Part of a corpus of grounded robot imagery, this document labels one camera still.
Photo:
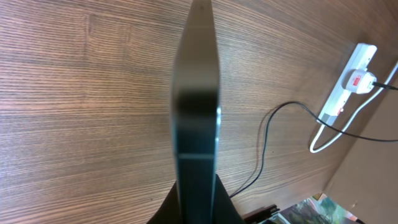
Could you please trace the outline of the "teal screen smartphone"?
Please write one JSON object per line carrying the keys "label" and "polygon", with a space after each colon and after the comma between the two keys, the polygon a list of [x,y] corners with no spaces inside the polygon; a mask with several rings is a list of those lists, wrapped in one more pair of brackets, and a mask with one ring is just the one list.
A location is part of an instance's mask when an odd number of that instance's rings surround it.
{"label": "teal screen smartphone", "polygon": [[170,125],[183,223],[212,223],[220,68],[211,1],[193,1],[174,61]]}

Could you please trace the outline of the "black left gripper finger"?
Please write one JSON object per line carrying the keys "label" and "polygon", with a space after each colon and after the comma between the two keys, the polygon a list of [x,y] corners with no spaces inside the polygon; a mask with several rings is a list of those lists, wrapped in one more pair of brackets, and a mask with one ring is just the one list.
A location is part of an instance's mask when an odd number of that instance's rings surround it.
{"label": "black left gripper finger", "polygon": [[[177,183],[174,183],[162,205],[147,224],[182,224],[178,204]],[[235,209],[218,175],[215,182],[213,223],[245,223]]]}

